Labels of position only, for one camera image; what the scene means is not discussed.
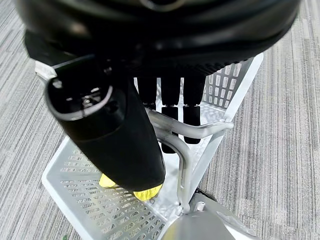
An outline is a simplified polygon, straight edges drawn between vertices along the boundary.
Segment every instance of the white metal basket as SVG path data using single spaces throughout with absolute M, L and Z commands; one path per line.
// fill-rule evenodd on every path
M 201 124 L 231 121 L 263 61 L 263 54 L 208 76 L 203 93 Z M 41 63 L 36 72 L 46 78 Z M 161 110 L 160 93 L 156 102 Z M 183 119 L 183 96 L 179 100 L 179 120 Z M 188 145 L 193 154 L 190 194 L 192 198 L 215 154 L 224 132 Z M 177 184 L 179 157 L 163 153 L 166 176 L 157 197 L 141 202 L 117 186 L 99 186 L 100 171 L 66 137 L 42 175 L 42 183 L 60 210 L 84 240 L 161 239 L 179 209 Z

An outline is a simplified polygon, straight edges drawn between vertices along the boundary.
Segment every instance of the yellow accessory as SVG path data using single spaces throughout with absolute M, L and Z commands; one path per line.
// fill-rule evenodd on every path
M 115 186 L 116 183 L 114 181 L 112 181 L 110 178 L 108 178 L 106 175 L 102 174 L 100 181 L 99 181 L 99 185 L 103 188 L 111 188 L 111 187 Z M 155 195 L 157 195 L 158 192 L 160 191 L 161 187 L 162 187 L 162 184 L 159 186 L 153 187 L 151 189 L 148 189 L 148 190 L 134 191 L 133 194 L 140 201 L 147 201 L 147 200 L 153 198 Z

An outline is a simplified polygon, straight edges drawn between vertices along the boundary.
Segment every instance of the black rubber part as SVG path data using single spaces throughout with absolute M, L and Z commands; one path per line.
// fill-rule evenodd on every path
M 156 104 L 157 98 L 157 78 L 138 77 L 138 88 L 141 101 L 144 105 Z
M 189 106 L 199 105 L 204 94 L 205 84 L 205 75 L 190 74 L 184 77 L 183 103 Z
M 184 106 L 183 107 L 183 122 L 192 126 L 200 126 L 200 107 L 199 106 Z M 187 144 L 198 144 L 200 139 L 190 138 L 185 136 L 184 141 Z
M 178 108 L 177 107 L 174 107 L 174 106 L 165 106 L 162 108 L 161 110 L 162 114 L 170 117 L 170 118 L 173 118 L 175 120 L 178 120 Z M 165 145 L 165 144 L 161 144 L 161 148 L 162 148 L 162 151 L 165 153 L 165 154 L 175 154 L 176 152 L 173 151 L 171 149 L 171 147 Z
M 110 110 L 108 101 L 77 112 L 60 113 L 53 105 L 60 95 L 52 88 L 51 80 L 45 90 L 48 109 L 102 173 L 131 192 L 164 182 L 166 169 L 154 128 L 130 82 L 113 89 L 109 101 L 118 102 L 114 110 Z
M 172 75 L 161 78 L 161 99 L 166 106 L 177 105 L 180 97 L 180 77 Z
M 209 193 L 206 193 L 205 191 L 202 191 L 200 188 L 196 188 L 196 190 L 195 190 L 195 192 L 194 192 L 195 194 L 202 194 L 202 195 L 204 195 L 204 196 L 206 196 L 207 198 L 209 198 L 209 199 L 211 199 L 211 200 L 213 200 L 213 201 L 215 201 L 215 202 L 218 202 L 217 201 L 217 199 L 215 198 L 215 196 L 213 196 L 212 194 L 209 194 Z

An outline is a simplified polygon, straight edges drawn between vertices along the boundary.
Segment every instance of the rectangular holes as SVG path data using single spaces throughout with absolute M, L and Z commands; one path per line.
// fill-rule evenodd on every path
M 119 200 L 119 199 L 122 199 L 122 198 L 123 198 L 123 196 L 116 196 L 116 197 L 113 197 L 112 200 L 115 201 L 115 200 Z
M 117 218 L 122 217 L 123 215 L 125 215 L 125 214 L 121 211 L 121 212 L 119 212 L 119 213 L 117 213 L 117 214 L 113 215 L 113 216 L 112 216 L 112 218 L 113 218 L 113 219 L 117 219 Z
M 109 214 L 113 214 L 113 213 L 115 213 L 116 211 L 119 211 L 119 210 L 120 210 L 120 208 L 114 207 L 114 208 L 111 208 L 111 209 L 108 211 L 108 213 L 109 213 Z
M 102 220 L 102 221 L 98 221 L 97 223 L 96 223 L 96 225 L 100 228 L 101 226 L 103 226 L 103 225 L 105 225 L 105 224 L 107 224 L 107 223 L 110 223 L 110 219 L 109 218 L 106 218 L 106 219 L 104 219 L 104 220 Z
M 209 86 L 209 95 L 212 95 L 212 93 L 213 93 L 213 87 Z
M 99 195 L 99 196 L 94 196 L 93 197 L 94 199 L 104 199 L 104 198 L 107 198 L 106 195 Z
M 93 164 L 92 164 L 92 163 L 81 163 L 81 164 L 80 164 L 80 167 L 91 168 L 91 167 L 93 167 Z
M 89 202 L 89 201 L 92 201 L 91 198 L 87 197 L 87 198 L 82 198 L 82 199 L 79 199 L 77 200 L 76 202 L 78 204 L 82 204 L 82 203 L 86 203 L 86 202 Z
M 119 205 L 119 204 L 123 204 L 123 203 L 125 203 L 126 201 L 127 201 L 126 199 L 122 199 L 122 200 L 120 200 L 120 201 L 117 201 L 116 204 L 118 204 L 118 205 Z
M 95 206 L 95 205 L 96 204 L 94 202 L 90 202 L 90 203 L 82 205 L 82 208 L 83 209 L 87 209 L 87 208 L 90 208 L 90 207 Z
M 97 190 L 97 191 L 90 191 L 89 194 L 93 195 L 93 194 L 99 194 L 102 193 L 102 191 Z
M 130 219 L 130 218 L 126 216 L 126 217 L 118 220 L 117 223 L 118 223 L 118 225 L 122 225 L 122 224 L 124 224 L 125 222 L 127 222 L 129 219 Z
M 151 233 L 152 229 L 154 229 L 155 227 L 150 225 L 147 229 L 146 229 L 146 234 Z
M 127 207 L 129 207 L 129 206 L 131 206 L 131 203 L 126 203 L 126 204 L 124 204 L 123 206 L 122 206 L 122 208 L 124 209 L 124 208 L 127 208 Z
M 112 191 L 113 191 L 112 188 L 103 188 L 102 190 L 103 190 L 104 192 L 106 192 L 106 193 L 109 193 L 109 192 L 112 192 Z
M 135 208 L 132 206 L 132 207 L 129 207 L 128 209 L 126 209 L 125 212 L 130 213 L 133 210 L 135 210 Z
M 98 211 L 100 211 L 100 208 L 96 207 L 94 209 L 90 209 L 90 210 L 85 211 L 85 213 L 89 215 L 89 214 L 96 213 Z
M 103 204 L 105 204 L 105 203 L 107 203 L 107 202 L 110 202 L 110 199 L 103 199 L 103 200 L 99 201 L 99 203 L 100 203 L 101 205 L 103 205 Z
M 91 218 L 91 220 L 97 220 L 97 219 L 100 219 L 100 218 L 103 218 L 103 217 L 105 217 L 106 215 L 103 213 L 103 212 L 101 212 L 101 213 L 99 213 L 98 215 L 94 215 L 94 216 L 92 216 L 92 217 L 90 217 Z
M 143 207 L 143 208 L 140 209 L 140 212 L 142 213 L 142 212 L 145 211 L 145 210 L 147 210 L 147 208 L 146 208 L 146 207 Z
M 216 86 L 220 86 L 220 80 L 221 80 L 221 76 L 220 75 L 216 75 L 216 77 L 215 77 L 215 85 Z
M 95 184 L 94 183 L 83 183 L 81 184 L 81 186 L 83 187 L 89 187 L 89 186 L 94 186 Z
M 63 168 L 60 169 L 60 172 L 67 172 L 67 173 L 69 173 L 69 172 L 75 172 L 76 170 L 77 170 L 77 169 L 75 169 L 75 168 L 63 167 Z
M 230 100 L 232 97 L 232 91 L 228 91 L 228 95 L 226 96 L 226 99 Z
M 81 189 L 81 188 L 69 189 L 68 192 L 69 192 L 69 193 L 82 192 L 82 189 Z
M 82 157 L 82 156 L 69 156 L 68 157 L 68 160 L 71 160 L 71 161 L 81 161 L 84 159 L 86 159 L 86 157 Z
M 101 232 L 103 232 L 104 234 L 106 234 L 106 233 L 110 232 L 112 229 L 114 229 L 115 227 L 116 227 L 116 225 L 111 224 L 111 225 L 105 227 L 104 229 L 102 229 Z
M 108 237 L 108 240 L 116 240 L 121 235 L 122 235 L 122 231 L 116 231 L 115 233 L 113 233 Z
M 136 220 L 135 220 L 135 222 L 136 223 L 139 223 L 139 222 L 141 222 L 143 219 L 145 219 L 143 216 L 140 216 L 140 217 L 138 217 Z
M 111 203 L 108 203 L 108 204 L 104 205 L 103 208 L 104 209 L 108 209 L 108 208 L 110 208 L 110 207 L 112 207 L 114 205 L 115 205 L 115 203 L 111 202 Z
M 130 218 L 133 218 L 134 216 L 136 216 L 136 215 L 138 215 L 138 214 L 139 214 L 139 212 L 138 212 L 138 211 L 135 211 L 135 212 L 131 213 Z
M 224 97 L 225 97 L 225 93 L 226 93 L 226 90 L 225 90 L 225 89 L 222 89 L 222 90 L 221 90 L 221 95 L 220 95 L 221 98 L 224 98 Z
M 224 74 L 229 75 L 231 72 L 231 65 L 228 65 L 224 68 Z
M 214 84 L 214 75 L 209 76 L 209 84 Z
M 155 231 L 152 235 L 152 239 L 156 239 L 158 235 L 159 235 L 159 231 Z
M 130 237 L 133 238 L 135 235 L 137 235 L 138 233 L 140 232 L 140 229 L 137 227 L 135 230 L 133 230 L 131 233 L 130 233 Z
M 75 183 L 75 181 L 73 181 L 73 180 L 65 180 L 65 181 L 60 181 L 60 183 L 62 183 L 62 184 L 73 184 L 73 183 Z
M 65 161 L 64 162 L 65 166 L 71 166 L 71 167 L 76 167 L 79 166 L 80 164 L 78 162 L 73 162 L 73 161 Z
M 144 240 L 146 238 L 146 235 L 143 233 L 142 235 L 138 236 L 136 240 Z
M 234 77 L 238 77 L 238 76 L 239 76 L 241 67 L 242 67 L 242 64 L 241 64 L 241 63 L 238 63 L 238 64 L 236 64 L 236 65 L 234 66 L 234 71 L 233 71 L 233 76 L 234 76 Z
M 77 187 L 77 186 L 78 186 L 78 184 L 67 184 L 67 185 L 63 185 L 63 187 L 64 187 L 65 189 L 75 188 L 75 187 Z
M 98 189 L 96 186 L 91 186 L 91 187 L 86 187 L 85 189 L 87 190 L 93 190 L 93 189 Z
M 83 192 L 83 193 L 77 193 L 77 194 L 72 194 L 72 197 L 74 198 L 77 198 L 77 197 L 83 197 L 85 196 L 86 194 Z
M 227 87 L 227 85 L 228 85 L 228 80 L 229 80 L 229 78 L 228 78 L 227 76 L 225 76 L 225 77 L 223 78 L 223 83 L 222 83 L 222 87 L 223 87 L 223 88 L 226 88 L 226 87 Z
M 124 231 L 128 231 L 128 230 L 132 229 L 134 225 L 135 225 L 135 224 L 134 224 L 133 222 L 131 222 L 131 223 L 129 223 L 128 225 L 126 225 L 126 226 L 123 228 L 123 230 L 124 230 Z
M 144 221 L 141 225 L 140 225 L 140 227 L 143 229 L 145 226 L 147 226 L 149 224 L 149 222 L 148 221 Z
M 164 224 L 162 223 L 161 225 L 160 225 L 160 227 L 159 227 L 159 230 L 161 231 L 163 228 L 164 228 Z
M 230 82 L 230 90 L 235 89 L 236 82 L 237 82 L 236 79 L 234 79 L 234 78 L 231 79 L 231 82 Z

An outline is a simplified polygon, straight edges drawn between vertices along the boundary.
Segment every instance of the white tray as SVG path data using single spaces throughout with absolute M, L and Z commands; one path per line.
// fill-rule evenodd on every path
M 263 54 L 259 54 L 207 77 L 200 104 L 202 125 L 234 118 L 262 61 Z M 46 78 L 42 74 L 42 67 L 37 62 L 36 72 Z M 158 96 L 156 106 L 160 111 L 160 88 Z M 181 96 L 178 105 L 180 121 L 183 119 L 182 106 Z M 224 132 L 219 132 L 202 139 L 197 145 L 188 145 L 194 154 L 189 199 L 223 136 Z M 179 207 L 179 157 L 177 154 L 165 153 L 163 157 L 166 167 L 163 187 L 157 197 L 147 202 L 140 202 L 122 187 L 100 187 L 101 173 L 68 137 L 46 167 L 42 183 L 84 240 L 161 239 L 163 231 L 178 217 L 175 213 Z

